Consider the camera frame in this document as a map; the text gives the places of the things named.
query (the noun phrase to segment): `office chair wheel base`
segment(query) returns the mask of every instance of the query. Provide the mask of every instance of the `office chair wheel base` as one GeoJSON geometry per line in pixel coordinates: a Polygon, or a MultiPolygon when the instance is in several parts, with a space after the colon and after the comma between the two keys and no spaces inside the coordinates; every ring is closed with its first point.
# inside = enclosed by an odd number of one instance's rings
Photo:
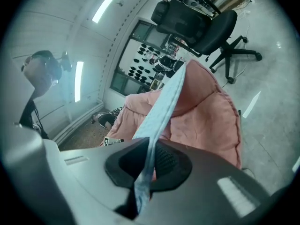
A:
{"type": "Polygon", "coordinates": [[[234,78],[233,77],[229,77],[227,79],[228,83],[233,84],[234,83],[234,78]]]}
{"type": "Polygon", "coordinates": [[[260,61],[261,59],[263,59],[262,55],[261,55],[259,52],[257,52],[257,53],[255,54],[255,57],[256,57],[256,60],[257,60],[257,61],[260,61]]]}

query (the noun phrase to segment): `pink cushion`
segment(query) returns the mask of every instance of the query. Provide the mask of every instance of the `pink cushion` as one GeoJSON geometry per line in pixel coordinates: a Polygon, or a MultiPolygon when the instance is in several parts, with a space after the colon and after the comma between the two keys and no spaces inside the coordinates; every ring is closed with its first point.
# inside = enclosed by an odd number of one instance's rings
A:
{"type": "MultiPolygon", "coordinates": [[[[160,90],[126,97],[108,137],[131,140],[160,95],[160,90]]],[[[240,117],[231,98],[213,75],[191,60],[183,88],[162,139],[218,154],[238,168],[240,117]]]]}

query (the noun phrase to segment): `gray floor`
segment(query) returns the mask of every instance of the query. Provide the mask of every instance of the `gray floor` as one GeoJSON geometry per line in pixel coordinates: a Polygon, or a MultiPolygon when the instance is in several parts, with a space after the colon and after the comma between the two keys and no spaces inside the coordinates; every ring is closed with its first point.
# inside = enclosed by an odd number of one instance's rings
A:
{"type": "Polygon", "coordinates": [[[107,135],[108,130],[99,123],[91,124],[90,120],[83,123],[62,145],[60,151],[98,147],[107,135]]]}
{"type": "MultiPolygon", "coordinates": [[[[263,60],[234,55],[230,76],[247,68],[232,85],[226,84],[225,61],[214,75],[242,114],[261,92],[248,117],[242,117],[242,162],[272,194],[292,180],[292,166],[300,155],[300,45],[292,23],[275,0],[255,0],[237,12],[228,42],[248,30],[247,49],[260,52],[263,60]]],[[[245,45],[241,41],[237,47],[245,45]]],[[[208,62],[206,56],[198,60],[209,67],[219,54],[214,52],[208,62]]]]}

